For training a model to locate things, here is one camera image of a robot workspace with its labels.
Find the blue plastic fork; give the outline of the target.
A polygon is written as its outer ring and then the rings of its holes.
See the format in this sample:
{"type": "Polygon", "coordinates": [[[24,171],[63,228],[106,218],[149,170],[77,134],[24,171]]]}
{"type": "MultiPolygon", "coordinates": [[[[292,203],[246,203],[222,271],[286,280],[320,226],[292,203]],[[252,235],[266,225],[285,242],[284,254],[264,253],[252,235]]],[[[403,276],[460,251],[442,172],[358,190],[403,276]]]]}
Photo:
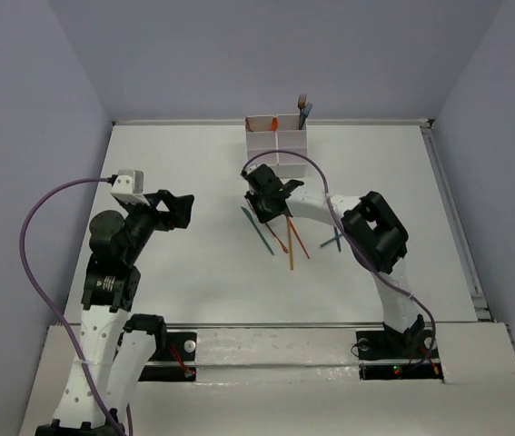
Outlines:
{"type": "Polygon", "coordinates": [[[306,120],[311,112],[311,109],[313,107],[313,104],[312,102],[308,102],[304,108],[302,109],[301,111],[301,118],[300,118],[300,124],[299,124],[299,129],[302,130],[306,124],[306,120]]]}

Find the orange plastic spoon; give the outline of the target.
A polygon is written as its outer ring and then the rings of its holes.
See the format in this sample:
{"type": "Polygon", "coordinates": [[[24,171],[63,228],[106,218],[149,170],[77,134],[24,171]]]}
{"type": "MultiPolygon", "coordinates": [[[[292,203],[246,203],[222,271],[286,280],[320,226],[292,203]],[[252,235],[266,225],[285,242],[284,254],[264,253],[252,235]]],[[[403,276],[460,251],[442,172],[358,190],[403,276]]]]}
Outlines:
{"type": "Polygon", "coordinates": [[[278,127],[279,127],[279,121],[278,121],[278,118],[277,118],[277,117],[274,117],[274,118],[272,119],[271,131],[272,131],[272,132],[276,132],[276,131],[277,131],[277,129],[278,129],[278,127]]]}

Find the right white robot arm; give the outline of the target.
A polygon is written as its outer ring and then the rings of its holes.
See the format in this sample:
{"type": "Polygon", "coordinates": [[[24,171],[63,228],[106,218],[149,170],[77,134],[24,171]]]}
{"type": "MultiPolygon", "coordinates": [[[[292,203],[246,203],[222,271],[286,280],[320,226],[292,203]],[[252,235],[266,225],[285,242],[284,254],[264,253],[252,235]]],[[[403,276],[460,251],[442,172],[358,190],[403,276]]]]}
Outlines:
{"type": "Polygon", "coordinates": [[[397,357],[410,354],[424,323],[410,293],[401,288],[405,272],[396,267],[407,253],[409,235],[384,198],[376,192],[344,196],[310,189],[300,180],[283,182],[266,164],[242,169],[241,177],[249,186],[245,199],[260,223],[285,216],[339,229],[372,274],[381,300],[383,334],[377,345],[397,357]]]}

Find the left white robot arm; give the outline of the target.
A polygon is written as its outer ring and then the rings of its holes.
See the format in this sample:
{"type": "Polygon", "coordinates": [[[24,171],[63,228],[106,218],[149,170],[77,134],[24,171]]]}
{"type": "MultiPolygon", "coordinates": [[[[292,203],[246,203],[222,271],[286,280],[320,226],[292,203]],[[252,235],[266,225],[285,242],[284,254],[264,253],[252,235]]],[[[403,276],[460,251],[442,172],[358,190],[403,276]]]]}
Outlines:
{"type": "Polygon", "coordinates": [[[38,435],[129,431],[129,402],[144,366],[167,348],[164,318],[131,312],[141,277],[135,263],[154,232],[188,227],[194,197],[159,190],[115,199],[124,213],[106,210],[89,224],[75,358],[53,418],[36,428],[38,435]]]}

